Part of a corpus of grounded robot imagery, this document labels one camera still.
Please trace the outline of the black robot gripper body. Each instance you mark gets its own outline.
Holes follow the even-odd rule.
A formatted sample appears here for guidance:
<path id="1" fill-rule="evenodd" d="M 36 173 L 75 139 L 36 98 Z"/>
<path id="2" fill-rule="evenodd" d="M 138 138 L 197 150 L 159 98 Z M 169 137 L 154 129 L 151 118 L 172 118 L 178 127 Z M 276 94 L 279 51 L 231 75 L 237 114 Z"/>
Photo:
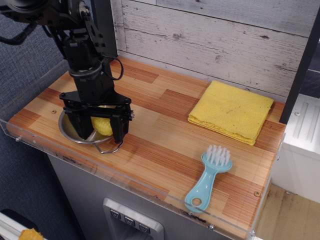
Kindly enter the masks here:
<path id="1" fill-rule="evenodd" d="M 63 92 L 59 98 L 64 110 L 81 117 L 100 117 L 131 121 L 131 99 L 115 91 L 114 81 L 103 71 L 69 71 L 76 90 Z"/>

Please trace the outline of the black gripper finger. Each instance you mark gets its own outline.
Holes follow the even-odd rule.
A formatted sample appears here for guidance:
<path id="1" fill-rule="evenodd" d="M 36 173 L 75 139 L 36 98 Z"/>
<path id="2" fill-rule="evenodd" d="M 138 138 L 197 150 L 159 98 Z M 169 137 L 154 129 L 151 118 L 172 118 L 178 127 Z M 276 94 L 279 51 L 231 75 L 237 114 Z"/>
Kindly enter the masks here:
<path id="1" fill-rule="evenodd" d="M 110 118 L 113 138 L 116 144 L 120 144 L 129 132 L 129 121 L 130 119 L 127 116 L 122 115 L 113 115 Z"/>
<path id="2" fill-rule="evenodd" d="M 67 116 L 71 125 L 81 139 L 86 140 L 94 131 L 90 116 L 70 112 L 67 113 Z"/>

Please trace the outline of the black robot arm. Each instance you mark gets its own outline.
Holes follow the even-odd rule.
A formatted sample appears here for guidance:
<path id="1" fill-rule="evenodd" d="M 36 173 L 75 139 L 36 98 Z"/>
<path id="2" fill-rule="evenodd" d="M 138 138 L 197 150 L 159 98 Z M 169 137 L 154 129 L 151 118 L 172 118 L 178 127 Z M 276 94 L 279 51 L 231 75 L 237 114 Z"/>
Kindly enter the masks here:
<path id="1" fill-rule="evenodd" d="M 96 27 L 89 7 L 82 0 L 3 0 L 0 12 L 26 28 L 13 38 L 0 40 L 17 46 L 42 26 L 54 39 L 63 58 L 68 62 L 69 74 L 76 90 L 63 92 L 60 99 L 64 111 L 81 139 L 93 132 L 93 117 L 109 119 L 114 141 L 123 142 L 134 114 L 131 99 L 115 91 L 116 78 L 110 62 L 117 59 L 113 43 Z"/>

